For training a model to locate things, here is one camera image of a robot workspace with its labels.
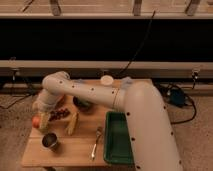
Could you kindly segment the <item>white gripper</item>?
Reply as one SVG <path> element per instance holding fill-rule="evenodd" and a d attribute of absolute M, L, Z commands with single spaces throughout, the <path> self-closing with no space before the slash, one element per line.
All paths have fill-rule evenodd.
<path fill-rule="evenodd" d="M 54 105 L 49 104 L 47 101 L 41 98 L 37 98 L 32 105 L 32 109 L 34 111 L 39 112 L 40 116 L 40 123 L 39 123 L 39 130 L 44 131 L 47 129 L 50 114 L 46 112 L 50 112 L 53 109 Z"/>

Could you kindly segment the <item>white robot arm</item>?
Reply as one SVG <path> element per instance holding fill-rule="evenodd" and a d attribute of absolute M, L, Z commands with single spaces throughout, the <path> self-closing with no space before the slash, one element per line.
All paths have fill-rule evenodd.
<path fill-rule="evenodd" d="M 103 105 L 126 115 L 137 171 L 183 171 L 175 136 L 164 100 L 158 89 L 146 81 L 136 81 L 121 89 L 74 82 L 68 73 L 45 76 L 36 99 L 37 110 L 53 110 L 62 95 Z"/>

